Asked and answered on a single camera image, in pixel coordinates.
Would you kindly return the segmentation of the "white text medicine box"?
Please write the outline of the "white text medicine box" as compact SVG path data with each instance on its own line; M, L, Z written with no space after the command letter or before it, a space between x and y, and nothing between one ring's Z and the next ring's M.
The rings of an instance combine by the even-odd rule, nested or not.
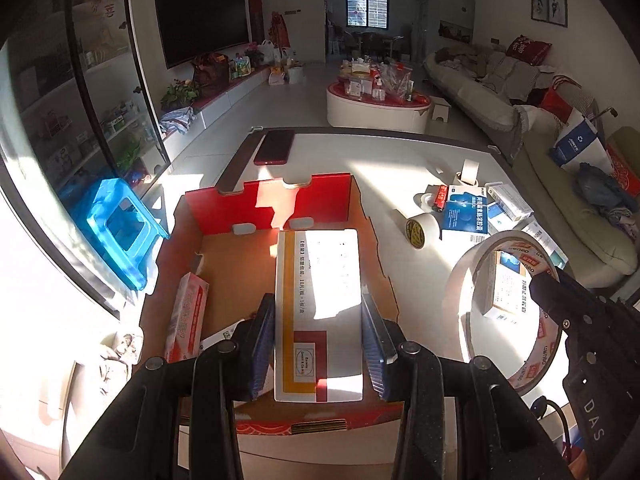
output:
M557 268L565 269L568 263L567 255L534 217L528 219L528 222L522 226L522 231L533 237L544 248L544 251Z

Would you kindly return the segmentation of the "large printed tape roll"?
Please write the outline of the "large printed tape roll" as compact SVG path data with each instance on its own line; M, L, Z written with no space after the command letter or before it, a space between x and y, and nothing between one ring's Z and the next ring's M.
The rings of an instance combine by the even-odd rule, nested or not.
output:
M561 341L529 291L539 274L559 278L541 244L522 231L497 233L461 256L442 302L457 322L460 359L490 359L520 396L542 381Z

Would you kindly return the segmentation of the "green white medicine box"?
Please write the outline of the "green white medicine box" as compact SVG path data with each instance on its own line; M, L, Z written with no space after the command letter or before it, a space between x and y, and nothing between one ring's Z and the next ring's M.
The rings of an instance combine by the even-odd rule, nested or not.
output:
M529 276L520 260L508 252L496 252L492 305L512 314L524 314L528 308Z

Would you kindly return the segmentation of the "yellow black tape roll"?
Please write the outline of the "yellow black tape roll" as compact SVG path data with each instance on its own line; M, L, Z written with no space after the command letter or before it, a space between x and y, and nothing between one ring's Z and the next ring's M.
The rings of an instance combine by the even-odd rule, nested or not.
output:
M405 237L416 249L423 249L440 240L440 226L431 212L422 212L405 223Z

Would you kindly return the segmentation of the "white orange striped medicine box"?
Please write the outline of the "white orange striped medicine box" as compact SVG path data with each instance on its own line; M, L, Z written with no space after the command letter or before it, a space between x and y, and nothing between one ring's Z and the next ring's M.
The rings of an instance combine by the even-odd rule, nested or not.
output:
M279 233L274 400L362 400L361 303L355 230Z

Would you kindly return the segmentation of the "pink white flat box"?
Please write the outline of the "pink white flat box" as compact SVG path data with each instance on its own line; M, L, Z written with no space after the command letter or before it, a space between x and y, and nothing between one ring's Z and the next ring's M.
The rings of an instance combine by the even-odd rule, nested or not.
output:
M194 273L180 280L165 341L166 362L191 359L200 351L208 290L209 284Z

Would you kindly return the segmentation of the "white blue stacked medicine box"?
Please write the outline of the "white blue stacked medicine box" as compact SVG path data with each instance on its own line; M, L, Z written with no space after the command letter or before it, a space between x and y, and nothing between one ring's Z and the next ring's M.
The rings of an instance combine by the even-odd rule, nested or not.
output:
M491 183L487 187L487 192L513 221L527 219L534 212L513 184Z

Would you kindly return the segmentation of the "red cardboard box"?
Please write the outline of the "red cardboard box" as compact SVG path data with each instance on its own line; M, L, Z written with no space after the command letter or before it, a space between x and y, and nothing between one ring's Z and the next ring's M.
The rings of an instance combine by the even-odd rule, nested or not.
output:
M278 238L282 231L346 230L358 234L361 296L370 294L386 320L396 320L392 283L378 258L378 240L350 174L319 174L303 186L279 180L248 182L239 193L200 188L182 196L175 227L157 257L158 280L142 312L142 354L164 357L172 309L183 275L209 284L200 351L232 337L254 318L262 297L276 298ZM302 434L367 427L398 419L399 402L383 401L372 386L362 352L359 402L286 403L274 400L274 346L266 380L252 402L235 402L239 434Z

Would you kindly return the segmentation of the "blue plastic stool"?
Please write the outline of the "blue plastic stool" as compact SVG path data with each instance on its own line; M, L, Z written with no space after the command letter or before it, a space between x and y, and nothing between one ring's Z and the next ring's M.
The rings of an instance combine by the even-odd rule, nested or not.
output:
M121 178L94 182L70 213L80 232L130 289L148 284L148 260L170 235Z

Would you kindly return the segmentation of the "small white wooden stool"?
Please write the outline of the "small white wooden stool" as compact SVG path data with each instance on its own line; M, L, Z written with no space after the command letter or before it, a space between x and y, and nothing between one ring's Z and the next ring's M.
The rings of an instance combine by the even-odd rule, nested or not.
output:
M451 106L440 96L431 96L431 120L433 122L443 122L446 124L449 120Z

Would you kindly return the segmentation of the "red cushion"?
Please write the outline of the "red cushion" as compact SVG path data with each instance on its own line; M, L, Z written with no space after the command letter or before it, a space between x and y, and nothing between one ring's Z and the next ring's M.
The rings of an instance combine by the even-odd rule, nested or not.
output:
M531 66L539 66L546 59L551 47L552 44L548 42L533 40L527 36L520 35L506 49L506 56L516 58Z

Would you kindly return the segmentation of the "round white red coffee table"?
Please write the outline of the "round white red coffee table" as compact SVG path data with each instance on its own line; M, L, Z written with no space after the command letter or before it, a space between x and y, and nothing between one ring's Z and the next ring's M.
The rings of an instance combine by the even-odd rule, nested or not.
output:
M343 60L326 87L326 120L337 128L422 134L433 104L414 88L412 67L395 61Z

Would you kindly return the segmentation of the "green potted plant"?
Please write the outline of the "green potted plant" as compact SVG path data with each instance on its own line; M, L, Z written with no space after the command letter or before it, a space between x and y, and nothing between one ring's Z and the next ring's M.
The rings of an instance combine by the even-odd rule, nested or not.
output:
M175 79L170 84L162 99L160 109L171 112L179 108L191 106L201 95L200 86L191 79Z

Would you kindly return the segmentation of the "dark red bag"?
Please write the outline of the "dark red bag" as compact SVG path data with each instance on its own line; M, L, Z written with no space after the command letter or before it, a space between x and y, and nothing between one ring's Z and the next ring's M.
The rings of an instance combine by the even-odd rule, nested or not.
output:
M229 58L221 53L205 53L191 61L193 80L203 99L218 96L229 87Z

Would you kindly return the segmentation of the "wall picture frames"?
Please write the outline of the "wall picture frames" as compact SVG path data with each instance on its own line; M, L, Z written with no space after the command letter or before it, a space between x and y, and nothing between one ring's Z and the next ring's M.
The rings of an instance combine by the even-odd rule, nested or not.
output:
M567 0L530 0L530 18L536 22L567 27Z

